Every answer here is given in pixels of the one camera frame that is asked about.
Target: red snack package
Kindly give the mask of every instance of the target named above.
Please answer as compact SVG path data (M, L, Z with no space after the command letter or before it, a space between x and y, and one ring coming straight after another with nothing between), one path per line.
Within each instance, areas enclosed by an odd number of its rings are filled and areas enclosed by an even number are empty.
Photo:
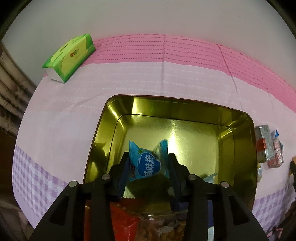
M126 211L116 202L110 202L111 219L116 241L134 241L140 218ZM84 241L90 241L91 201L87 200L84 211Z
M132 216L119 204L110 203L112 225L116 241L134 241L139 217Z

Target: plastic wrapper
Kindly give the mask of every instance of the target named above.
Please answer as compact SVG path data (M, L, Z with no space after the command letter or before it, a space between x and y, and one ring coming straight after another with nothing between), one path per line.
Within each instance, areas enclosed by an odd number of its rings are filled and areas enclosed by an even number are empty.
M269 168L276 168L280 167L284 163L284 158L283 158L283 145L279 141L279 133L278 130L276 130L276 133L274 135L274 138L272 140L273 146L274 146L274 153L275 153L275 158L268 161L268 167Z
M185 225L175 214L150 215L139 222L135 241L182 241Z
M132 205L135 200L127 200L123 204ZM110 202L110 211L115 241L134 241L140 218L119 203ZM91 201L86 202L84 211L84 241L90 241L91 233Z
M257 186L262 178L262 168L261 165L258 163L258 169L257 169Z
M153 151L129 142L131 171L129 181L161 174L168 177L168 141L162 140Z
M203 178L203 180L207 183L214 183L214 177L216 175L217 175L217 173L213 173L212 175Z
M255 136L258 163L264 163L274 159L274 145L272 142L269 126L256 126Z

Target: snack bag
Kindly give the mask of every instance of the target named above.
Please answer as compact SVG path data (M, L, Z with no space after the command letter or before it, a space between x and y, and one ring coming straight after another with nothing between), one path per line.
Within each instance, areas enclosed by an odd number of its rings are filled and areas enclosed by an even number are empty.
M277 129L276 129L276 133L274 135L272 142L274 145L275 158L268 161L267 164L268 164L269 168L280 167L284 163L283 145L279 141L279 133L278 133Z
M161 174L168 178L168 141L162 140L153 151L139 148L129 142L130 177L129 181Z
M264 163L274 159L274 147L268 125L256 126L256 149L258 163Z
M125 199L126 205L134 204L132 199ZM110 202L111 220L115 241L134 241L140 218L118 202ZM87 200L84 210L84 238L83 241L91 240L91 200Z
M186 221L178 220L174 214L141 219L135 241L182 241L185 225Z

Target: blue candy wrapper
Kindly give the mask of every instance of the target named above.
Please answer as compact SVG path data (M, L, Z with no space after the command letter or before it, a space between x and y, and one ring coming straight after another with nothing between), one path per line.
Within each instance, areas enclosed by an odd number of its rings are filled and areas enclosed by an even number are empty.
M129 142L131 171L129 181L161 174L168 178L168 141L162 140L153 151Z

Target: tissue box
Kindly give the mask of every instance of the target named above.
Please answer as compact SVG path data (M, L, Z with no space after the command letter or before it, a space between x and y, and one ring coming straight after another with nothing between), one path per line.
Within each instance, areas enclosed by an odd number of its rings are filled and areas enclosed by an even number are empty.
M94 51L91 36L81 35L65 43L44 63L43 68L52 80L65 83Z

